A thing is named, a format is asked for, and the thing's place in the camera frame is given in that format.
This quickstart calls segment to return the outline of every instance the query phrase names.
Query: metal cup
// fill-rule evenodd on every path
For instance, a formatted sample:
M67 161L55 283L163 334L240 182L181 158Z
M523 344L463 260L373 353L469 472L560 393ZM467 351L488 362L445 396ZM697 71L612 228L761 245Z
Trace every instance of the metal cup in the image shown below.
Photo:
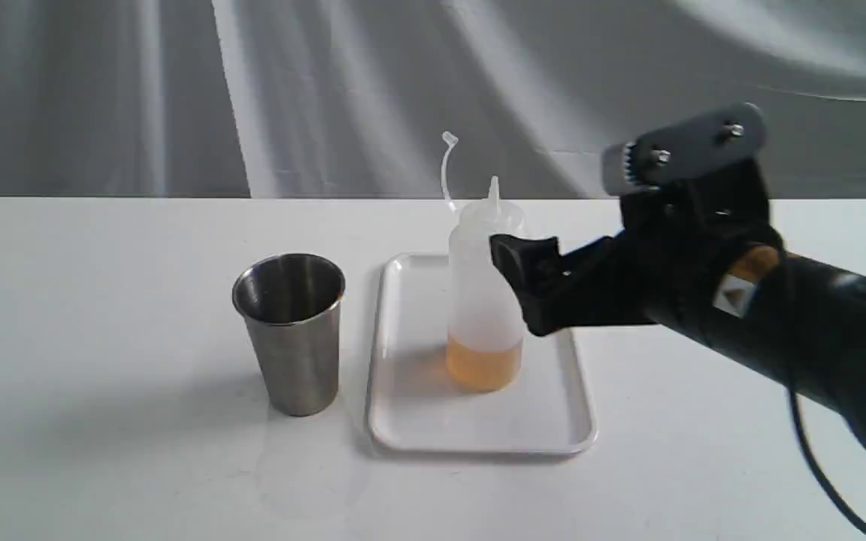
M287 415L319 413L336 397L345 288L336 264L305 253L259 261L233 285L269 401Z

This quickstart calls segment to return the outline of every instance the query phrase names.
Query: metal bolt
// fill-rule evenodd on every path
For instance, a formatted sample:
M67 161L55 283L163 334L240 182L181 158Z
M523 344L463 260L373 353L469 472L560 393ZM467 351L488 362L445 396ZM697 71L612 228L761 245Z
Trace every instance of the metal bolt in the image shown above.
M738 124L736 122L725 124L724 125L724 135L728 138L741 138L741 137L743 137L742 124Z
M654 165L663 167L663 165L670 163L671 154L667 150L652 150L650 151L650 161L652 161Z

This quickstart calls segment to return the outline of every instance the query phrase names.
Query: orange liquid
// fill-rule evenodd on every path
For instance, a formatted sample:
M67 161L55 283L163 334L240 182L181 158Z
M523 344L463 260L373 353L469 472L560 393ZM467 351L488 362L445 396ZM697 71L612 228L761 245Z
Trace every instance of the orange liquid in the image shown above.
M522 345L523 342L518 342L505 352L478 352L447 335L447 372L472 391L502 389L519 372Z

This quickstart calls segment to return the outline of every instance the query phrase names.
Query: white backdrop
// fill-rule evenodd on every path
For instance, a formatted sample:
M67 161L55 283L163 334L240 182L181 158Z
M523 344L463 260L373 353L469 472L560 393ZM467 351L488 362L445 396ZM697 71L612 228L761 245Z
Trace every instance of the white backdrop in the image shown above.
M601 195L599 152L762 107L779 196L866 196L866 1L0 1L0 194Z

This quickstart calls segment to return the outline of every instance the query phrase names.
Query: white tray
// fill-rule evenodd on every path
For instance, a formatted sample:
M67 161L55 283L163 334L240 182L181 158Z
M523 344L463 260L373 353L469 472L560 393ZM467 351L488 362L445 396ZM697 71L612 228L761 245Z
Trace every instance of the white tray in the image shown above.
M383 270L367 396L372 439L399 452L574 455L597 437L573 332L527 334L522 367L474 394L444 362L450 278L445 255L402 254Z

